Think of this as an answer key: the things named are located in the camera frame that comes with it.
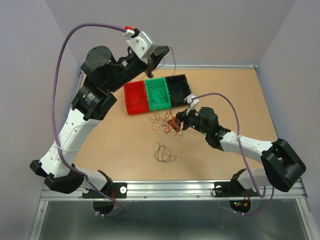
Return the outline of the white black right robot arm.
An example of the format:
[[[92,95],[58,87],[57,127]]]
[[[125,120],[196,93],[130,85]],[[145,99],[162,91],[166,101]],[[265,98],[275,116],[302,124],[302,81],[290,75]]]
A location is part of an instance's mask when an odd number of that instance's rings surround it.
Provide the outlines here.
[[[262,164],[262,168],[250,170],[246,167],[233,175],[230,189],[235,195],[257,187],[274,187],[288,192],[307,170],[286,140],[263,141],[238,135],[221,126],[218,115],[210,107],[178,112],[175,123],[177,132],[192,128],[203,134],[212,148],[239,154],[244,160],[252,159]]]

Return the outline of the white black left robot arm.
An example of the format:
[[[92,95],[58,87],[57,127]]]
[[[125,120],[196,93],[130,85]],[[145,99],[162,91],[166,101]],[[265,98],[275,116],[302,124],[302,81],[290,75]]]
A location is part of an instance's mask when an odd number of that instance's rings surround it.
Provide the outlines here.
[[[92,189],[100,197],[111,193],[112,179],[103,171],[90,171],[74,164],[74,159],[91,131],[105,118],[116,103],[114,92],[145,72],[152,72],[170,51],[166,45],[157,46],[142,62],[132,47],[128,54],[115,60],[111,50],[103,45],[92,48],[81,69],[86,77],[71,102],[67,119],[54,142],[39,160],[30,163],[30,169],[43,177],[52,191],[70,194],[78,188]]]

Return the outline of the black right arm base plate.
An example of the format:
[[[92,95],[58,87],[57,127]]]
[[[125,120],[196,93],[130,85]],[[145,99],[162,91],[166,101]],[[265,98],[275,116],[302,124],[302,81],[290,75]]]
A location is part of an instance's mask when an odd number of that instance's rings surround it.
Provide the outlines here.
[[[211,195],[217,198],[257,197],[252,189],[244,189],[239,183],[232,181],[216,181]]]

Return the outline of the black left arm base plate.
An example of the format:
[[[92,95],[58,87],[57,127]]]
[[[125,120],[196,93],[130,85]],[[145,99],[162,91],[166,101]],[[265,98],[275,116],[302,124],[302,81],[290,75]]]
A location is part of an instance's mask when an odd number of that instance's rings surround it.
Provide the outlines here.
[[[125,199],[127,197],[127,186],[126,182],[113,182],[108,183],[100,191],[110,198]],[[84,199],[98,199],[105,198],[94,189],[84,188],[82,191],[82,198]]]

